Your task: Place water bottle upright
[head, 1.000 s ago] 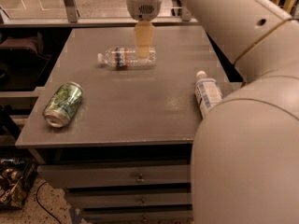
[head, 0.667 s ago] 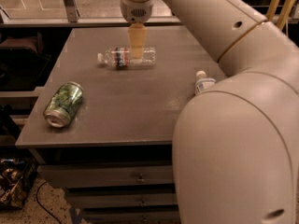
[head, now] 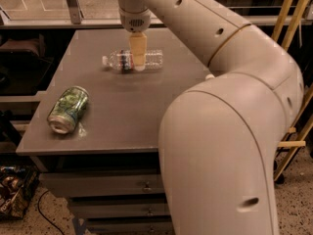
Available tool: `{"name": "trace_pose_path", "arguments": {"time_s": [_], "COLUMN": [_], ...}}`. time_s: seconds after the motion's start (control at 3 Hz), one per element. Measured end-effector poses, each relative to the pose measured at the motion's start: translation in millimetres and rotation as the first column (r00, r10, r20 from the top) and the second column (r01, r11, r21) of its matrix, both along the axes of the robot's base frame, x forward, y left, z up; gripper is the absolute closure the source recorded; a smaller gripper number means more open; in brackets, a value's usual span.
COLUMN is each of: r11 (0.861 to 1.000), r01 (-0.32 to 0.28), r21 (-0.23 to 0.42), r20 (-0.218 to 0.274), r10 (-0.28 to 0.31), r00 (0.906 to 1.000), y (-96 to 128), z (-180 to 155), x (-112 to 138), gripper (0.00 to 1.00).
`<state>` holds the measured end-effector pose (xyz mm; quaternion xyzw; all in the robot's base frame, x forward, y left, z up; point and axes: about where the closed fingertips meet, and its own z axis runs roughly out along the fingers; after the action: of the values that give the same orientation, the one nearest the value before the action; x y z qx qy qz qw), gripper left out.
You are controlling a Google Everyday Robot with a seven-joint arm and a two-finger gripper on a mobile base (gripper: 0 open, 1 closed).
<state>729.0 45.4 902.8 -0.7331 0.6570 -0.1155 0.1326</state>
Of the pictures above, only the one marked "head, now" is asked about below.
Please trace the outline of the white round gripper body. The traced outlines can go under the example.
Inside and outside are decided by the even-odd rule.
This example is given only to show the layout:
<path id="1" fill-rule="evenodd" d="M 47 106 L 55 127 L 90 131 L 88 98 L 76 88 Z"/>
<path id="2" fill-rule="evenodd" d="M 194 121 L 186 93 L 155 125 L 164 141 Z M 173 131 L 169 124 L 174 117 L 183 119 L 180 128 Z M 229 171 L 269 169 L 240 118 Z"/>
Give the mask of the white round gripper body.
<path id="1" fill-rule="evenodd" d="M 143 32 L 151 24 L 151 12 L 149 10 L 130 13 L 120 9 L 119 15 L 122 26 L 129 32 Z"/>

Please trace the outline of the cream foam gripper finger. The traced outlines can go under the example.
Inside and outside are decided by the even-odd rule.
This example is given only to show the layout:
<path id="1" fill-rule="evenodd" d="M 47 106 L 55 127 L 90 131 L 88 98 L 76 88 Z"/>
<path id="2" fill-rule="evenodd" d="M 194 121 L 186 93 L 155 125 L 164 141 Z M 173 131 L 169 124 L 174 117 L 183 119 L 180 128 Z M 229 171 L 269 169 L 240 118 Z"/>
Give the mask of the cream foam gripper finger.
<path id="1" fill-rule="evenodd" d="M 129 46 L 134 69 L 143 71 L 146 64 L 147 36 L 143 32 L 133 32 L 129 36 Z"/>

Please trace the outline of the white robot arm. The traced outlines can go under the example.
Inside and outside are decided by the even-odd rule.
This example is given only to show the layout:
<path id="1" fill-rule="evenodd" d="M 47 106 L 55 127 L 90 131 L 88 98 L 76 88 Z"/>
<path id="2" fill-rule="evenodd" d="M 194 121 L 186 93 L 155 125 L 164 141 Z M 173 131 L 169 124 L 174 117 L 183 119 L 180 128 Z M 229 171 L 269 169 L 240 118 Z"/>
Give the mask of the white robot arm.
<path id="1" fill-rule="evenodd" d="M 209 69 L 159 128 L 160 171 L 175 235 L 279 235 L 274 158 L 303 100 L 295 60 L 214 0 L 118 0 L 155 14 Z"/>

